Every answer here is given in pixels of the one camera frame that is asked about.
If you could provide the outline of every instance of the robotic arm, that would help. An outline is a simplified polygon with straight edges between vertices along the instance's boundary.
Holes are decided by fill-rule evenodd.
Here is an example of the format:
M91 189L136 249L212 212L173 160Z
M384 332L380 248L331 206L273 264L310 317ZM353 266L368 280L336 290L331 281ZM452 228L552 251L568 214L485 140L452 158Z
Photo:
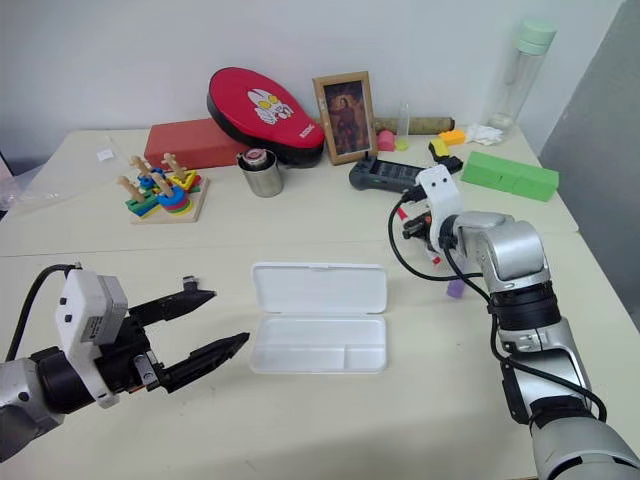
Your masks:
M56 310L62 350L51 347L16 360L31 303L53 271L67 275ZM163 387L171 393L233 357L248 333L210 343L168 368L156 359L145 327L185 315L216 295L200 290L194 277L185 277L183 286L182 292L128 308L115 277L74 265L45 269L27 295L7 361L0 364L0 462L61 425L65 414L94 401L109 408L125 391Z
M429 248L444 254L457 273L450 250L480 266L492 333L503 350L492 336L507 405L516 422L530 426L539 479L640 479L640 460L604 423L604 404L590 392L535 229L509 215L463 212L445 167L424 170L418 182L430 204L423 230ZM592 400L599 419L591 414Z

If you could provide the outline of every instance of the black cable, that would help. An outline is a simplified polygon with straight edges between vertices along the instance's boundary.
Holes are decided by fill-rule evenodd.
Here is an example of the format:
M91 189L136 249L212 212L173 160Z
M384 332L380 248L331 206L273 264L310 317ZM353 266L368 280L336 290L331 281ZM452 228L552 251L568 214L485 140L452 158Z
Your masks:
M393 219L396 216L396 213L398 212L398 209L400 208L400 206L405 202L406 202L406 199L402 198L398 201L398 203L396 203L396 205L393 207L393 210L391 210L391 214L389 215L389 221L387 222L387 231L389 233L389 243L391 244L391 250L393 250L393 254L396 256L400 264L404 268L409 270L411 273L413 273L416 277L423 278L425 280L431 280L432 282L449 282L451 280L457 280L458 278L460 278L456 275L447 276L447 277L434 277L433 275L427 275L426 273L419 272L418 270L413 268L402 257L402 255L400 254L400 251L398 250L398 246L396 245L396 240L393 236ZM481 276L482 276L481 273L469 273L469 274L463 275L464 278L476 278Z
M475 290L482 298L484 298L489 308L491 308L493 304L491 302L491 298L489 297L489 295L487 295L487 293L484 290L478 287L471 280L466 278L463 275L460 268L458 267L458 265L456 264L456 262L453 260L453 257L451 256L451 252L450 252L450 245L447 245L444 248L444 256L446 257L447 262L449 262L449 265L451 265L451 268L453 269L453 271L456 272L456 274L458 275L458 278L460 278L465 284L467 284L469 287ZM520 363L517 360L514 360L512 357L505 357L501 355L496 345L497 337L498 337L498 316L495 313L492 313L491 314L491 340L490 340L491 345L490 346L491 346L491 353L498 360L498 362L500 362L501 364L508 365L511 368L514 368L516 370L520 370L530 375L534 375L536 377L542 378L549 382L562 385L563 387L568 388L569 390L573 390L574 392L579 393L580 395L584 396L585 398L588 398L589 400L591 400L593 403L596 404L596 406L598 407L598 420L600 420L601 422L607 421L607 407L605 406L604 402L600 399L600 397L598 397L595 393L593 393L591 390L584 388L581 385L577 385L562 377L558 377L557 375L553 375L552 373L547 373L543 370L538 370L537 368L524 365L523 363Z
M66 277L71 270L74 268L78 268L75 265L51 265L50 267L45 268L38 274L36 279L33 281L31 288L29 289L29 293L27 293L27 297L24 299L24 303L22 304L22 310L20 311L20 317L18 317L18 323L16 325L16 329L13 333L13 338L11 339L11 344L9 345L9 350L7 352L7 356L5 358L5 362L10 362L15 360L16 354L18 353L18 348L20 347L20 341L22 340L22 335L24 334L24 329L27 326L27 319L29 318L29 312L31 311L31 307L33 306L33 302L36 299L36 294L40 287L47 279L49 275L54 272L64 272L64 276Z

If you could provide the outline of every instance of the picture frame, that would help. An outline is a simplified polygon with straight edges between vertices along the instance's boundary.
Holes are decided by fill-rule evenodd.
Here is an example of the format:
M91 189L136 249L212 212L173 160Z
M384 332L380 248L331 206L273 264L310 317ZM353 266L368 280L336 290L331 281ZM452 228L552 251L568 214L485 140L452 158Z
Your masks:
M313 79L333 165L378 154L369 72L345 73Z

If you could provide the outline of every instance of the open plastic container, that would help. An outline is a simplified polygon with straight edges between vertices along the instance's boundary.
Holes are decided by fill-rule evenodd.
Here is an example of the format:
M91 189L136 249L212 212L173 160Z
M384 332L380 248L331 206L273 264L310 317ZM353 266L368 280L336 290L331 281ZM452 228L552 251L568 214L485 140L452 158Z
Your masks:
M271 315L251 355L257 373L378 373L387 365L387 277L380 265L256 263Z

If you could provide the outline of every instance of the white table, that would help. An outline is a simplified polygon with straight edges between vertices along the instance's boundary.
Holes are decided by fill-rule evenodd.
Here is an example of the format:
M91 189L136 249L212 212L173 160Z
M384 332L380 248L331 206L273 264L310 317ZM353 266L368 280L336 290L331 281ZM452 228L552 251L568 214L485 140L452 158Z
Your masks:
M148 131L112 131L109 135L122 156L129 158L142 154ZM427 137L412 137L408 151L383 152L381 158L433 165L430 155L427 160L427 143ZM391 192L355 190L348 181L353 165L336 167L327 159L312 169L285 171L283 192L269 199L250 191L239 168L223 167L204 171L211 184L197 223L179 228L134 226L123 204L128 194L115 184L114 170L97 161L96 152L104 145L105 131L74 132L65 139L32 189L69 191L86 178L95 178L95 185L84 187L81 196L35 212L9 212L0 226L0 256L383 240L387 215L397 200L397 194ZM468 144L451 150L462 160L479 150L540 165L520 130L498 147ZM544 203L456 181L469 209L497 210L528 219L541 232L578 229L557 194Z
M67 163L93 168L83 161L94 162L103 135L72 134L36 181L50 182ZM126 155L143 150L145 132L111 135ZM422 144L389 159L424 158L426 141L415 140ZM464 160L471 148L483 149L456 150ZM519 133L493 152L536 163ZM381 374L256 375L248 367L252 337L233 360L174 394L125 394L108 411L92 405L68 416L1 465L2 480L496 480L533 474L529 433L508 415L481 299L469 291L462 300L450 299L445 284L403 270L385 231L397 196L353 190L349 168L324 163L287 171L285 190L272 199L253 196L235 168L214 169L203 216L190 226L130 226L119 205L124 194L111 181L0 222L2 352L29 285L52 263L80 260L118 276L130 305L179 290L186 274L217 290L218 297L188 317L148 328L167 365L214 339L256 332L261 312L249 278L256 261L379 263L389 283L389 366ZM622 375L640 366L638 335L562 200L555 195L542 203L459 187L467 208L526 218L542 232L560 308L593 387L609 407L611 425L640 451L638 387ZM69 229L78 225L85 228L74 236ZM401 241L401 248L412 264L428 268L417 244ZM43 288L20 354L58 343L53 312L61 287L58 278Z
M543 240L560 307L609 407L609 423L638 451L638 386L622 375L640 367L635 328L578 234ZM420 263L418 248L406 251ZM535 472L528 429L507 412L480 298L467 291L453 300L446 285L412 277L386 242L2 258L0 268L12 275L0 289L0 351L36 273L78 259L117 275L131 305L179 290L180 277L189 273L218 291L193 314L148 328L167 365L214 339L255 333L261 317L249 278L255 261L381 263L389 281L389 366L378 375L256 375L248 366L252 337L230 362L178 392L124 394L108 411L92 405L68 416L0 466L3 480L498 480ZM61 286L57 278L42 290L22 354L57 343L52 315Z

